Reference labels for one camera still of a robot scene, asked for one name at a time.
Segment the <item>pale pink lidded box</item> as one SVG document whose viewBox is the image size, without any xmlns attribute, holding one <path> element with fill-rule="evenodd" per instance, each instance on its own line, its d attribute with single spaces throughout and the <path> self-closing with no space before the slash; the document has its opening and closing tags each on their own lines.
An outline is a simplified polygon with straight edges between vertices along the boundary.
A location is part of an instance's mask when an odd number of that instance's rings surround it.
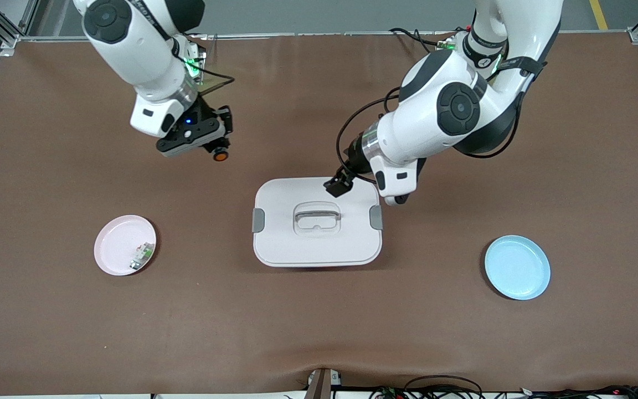
<svg viewBox="0 0 638 399">
<path fill-rule="evenodd" d="M 281 178 L 259 187 L 255 207 L 265 213 L 265 227 L 253 233 L 253 248 L 263 264 L 277 268 L 319 268 L 365 265 L 380 254 L 382 231 L 369 224 L 370 207 L 379 204 L 379 192 L 367 182 L 334 198 L 324 189 L 326 177 Z M 330 217 L 294 222 L 297 209 L 334 209 Z"/>
</svg>

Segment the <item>pink round plate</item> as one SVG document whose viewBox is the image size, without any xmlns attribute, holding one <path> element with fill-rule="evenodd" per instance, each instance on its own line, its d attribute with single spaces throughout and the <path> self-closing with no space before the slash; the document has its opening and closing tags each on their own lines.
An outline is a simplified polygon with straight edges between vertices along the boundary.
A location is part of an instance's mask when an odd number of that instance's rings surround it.
<svg viewBox="0 0 638 399">
<path fill-rule="evenodd" d="M 137 215 L 117 217 L 104 225 L 96 237 L 94 243 L 96 264 L 109 275 L 134 274 L 142 268 L 132 270 L 129 263 L 135 249 L 145 242 L 154 243 L 156 250 L 157 233 L 149 220 Z"/>
</svg>

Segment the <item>green and white switch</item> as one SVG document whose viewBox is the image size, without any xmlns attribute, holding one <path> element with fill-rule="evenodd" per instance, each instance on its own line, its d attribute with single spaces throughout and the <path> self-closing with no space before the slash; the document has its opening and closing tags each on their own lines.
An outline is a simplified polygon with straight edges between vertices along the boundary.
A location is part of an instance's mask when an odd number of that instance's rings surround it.
<svg viewBox="0 0 638 399">
<path fill-rule="evenodd" d="M 145 242 L 135 249 L 134 255 L 129 263 L 132 270 L 139 270 L 145 266 L 153 256 L 155 244 Z"/>
</svg>

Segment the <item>brown table mat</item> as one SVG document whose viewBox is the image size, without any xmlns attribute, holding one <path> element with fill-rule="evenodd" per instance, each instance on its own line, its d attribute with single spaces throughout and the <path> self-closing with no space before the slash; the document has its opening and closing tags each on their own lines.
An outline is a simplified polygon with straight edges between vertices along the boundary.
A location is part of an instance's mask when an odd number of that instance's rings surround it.
<svg viewBox="0 0 638 399">
<path fill-rule="evenodd" d="M 288 270 L 253 251 L 258 188 L 333 175 L 346 118 L 424 55 L 396 37 L 223 40 L 212 94 L 230 158 L 163 157 L 129 126 L 132 89 L 88 43 L 0 59 L 0 396 L 293 391 L 455 375 L 486 391 L 638 385 L 638 46 L 560 35 L 501 155 L 432 157 L 383 248 L 354 268 Z M 152 260 L 96 264 L 104 225 L 149 220 Z M 534 241 L 547 290 L 489 283 L 496 238 Z"/>
</svg>

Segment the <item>light blue round plate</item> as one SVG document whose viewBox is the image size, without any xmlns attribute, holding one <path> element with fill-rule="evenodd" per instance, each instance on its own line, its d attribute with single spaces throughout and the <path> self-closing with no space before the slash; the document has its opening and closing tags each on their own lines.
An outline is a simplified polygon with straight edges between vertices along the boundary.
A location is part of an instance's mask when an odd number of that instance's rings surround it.
<svg viewBox="0 0 638 399">
<path fill-rule="evenodd" d="M 551 280 L 546 253 L 534 241 L 517 235 L 496 238 L 488 246 L 484 270 L 489 283 L 511 300 L 533 300 Z"/>
</svg>

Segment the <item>metal table edge bracket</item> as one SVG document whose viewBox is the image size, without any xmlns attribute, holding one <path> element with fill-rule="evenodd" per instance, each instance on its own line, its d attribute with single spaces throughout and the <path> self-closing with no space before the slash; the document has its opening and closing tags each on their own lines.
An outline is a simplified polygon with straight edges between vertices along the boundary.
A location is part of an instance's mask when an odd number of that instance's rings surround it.
<svg viewBox="0 0 638 399">
<path fill-rule="evenodd" d="M 315 369 L 308 377 L 308 388 L 303 399 L 337 399 L 342 386 L 341 373 L 334 369 Z"/>
</svg>

